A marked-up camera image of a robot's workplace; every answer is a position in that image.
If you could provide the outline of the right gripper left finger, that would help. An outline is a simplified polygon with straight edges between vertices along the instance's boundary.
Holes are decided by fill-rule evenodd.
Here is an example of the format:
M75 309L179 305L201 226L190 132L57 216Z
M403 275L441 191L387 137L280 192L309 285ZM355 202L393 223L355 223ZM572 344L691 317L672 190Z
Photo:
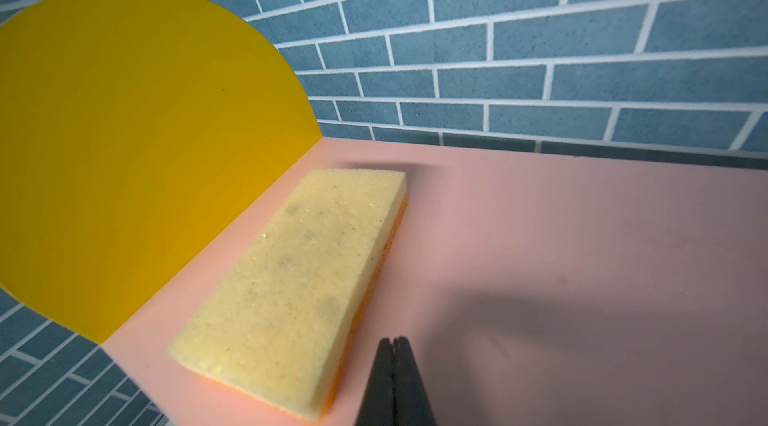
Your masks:
M393 426L395 424L394 346L381 339L356 417L355 426Z

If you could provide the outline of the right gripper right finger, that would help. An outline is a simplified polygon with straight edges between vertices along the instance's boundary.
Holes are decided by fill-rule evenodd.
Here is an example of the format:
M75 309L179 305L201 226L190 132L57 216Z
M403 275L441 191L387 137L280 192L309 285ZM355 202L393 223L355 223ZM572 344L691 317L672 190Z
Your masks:
M394 340L394 424L397 426L436 426L416 359L406 337Z

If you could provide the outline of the pale yellow tan sponge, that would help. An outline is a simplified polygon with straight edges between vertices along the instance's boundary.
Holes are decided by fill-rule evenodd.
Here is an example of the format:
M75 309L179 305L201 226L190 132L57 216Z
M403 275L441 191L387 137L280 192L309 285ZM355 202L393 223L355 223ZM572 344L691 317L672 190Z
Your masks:
M320 419L406 202L401 171L308 172L171 342L170 357Z

